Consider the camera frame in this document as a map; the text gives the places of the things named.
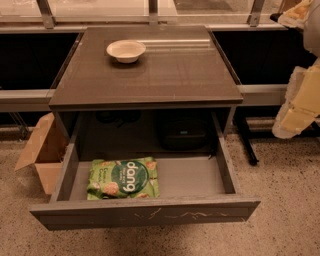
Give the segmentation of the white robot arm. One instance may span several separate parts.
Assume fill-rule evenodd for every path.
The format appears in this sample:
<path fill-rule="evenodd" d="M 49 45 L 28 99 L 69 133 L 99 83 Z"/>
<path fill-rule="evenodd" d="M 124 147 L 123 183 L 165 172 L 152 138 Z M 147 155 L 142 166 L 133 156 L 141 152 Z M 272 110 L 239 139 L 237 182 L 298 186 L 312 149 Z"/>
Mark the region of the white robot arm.
<path fill-rule="evenodd" d="M 303 47 L 317 57 L 308 68 L 295 67 L 272 127 L 275 137 L 289 139 L 300 135 L 320 115 L 320 0 L 301 0 L 290 9 L 270 18 L 279 24 L 300 29 Z"/>

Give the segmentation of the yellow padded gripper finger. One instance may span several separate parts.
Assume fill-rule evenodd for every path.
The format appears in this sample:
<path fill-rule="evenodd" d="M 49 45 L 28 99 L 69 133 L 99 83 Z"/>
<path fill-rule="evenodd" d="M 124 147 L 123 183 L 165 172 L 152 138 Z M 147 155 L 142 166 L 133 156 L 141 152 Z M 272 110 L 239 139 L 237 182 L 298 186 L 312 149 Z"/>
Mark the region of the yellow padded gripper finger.
<path fill-rule="evenodd" d="M 320 115 L 320 66 L 296 67 L 291 74 L 285 102 L 272 127 L 280 139 L 300 135 Z"/>
<path fill-rule="evenodd" d="M 280 14 L 278 23 L 288 27 L 301 30 L 308 30 L 310 28 L 310 8 L 313 0 L 301 0 L 293 7 L 285 10 Z"/>

